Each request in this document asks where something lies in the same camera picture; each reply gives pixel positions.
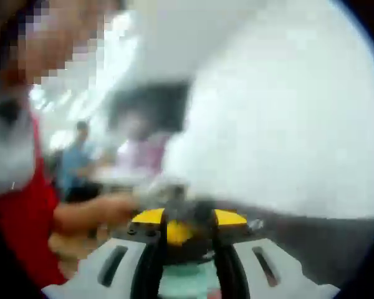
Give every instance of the hand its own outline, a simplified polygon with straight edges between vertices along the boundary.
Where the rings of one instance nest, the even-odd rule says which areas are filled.
[[[102,202],[103,217],[109,225],[126,224],[138,208],[137,200],[130,193],[118,192],[99,197]]]

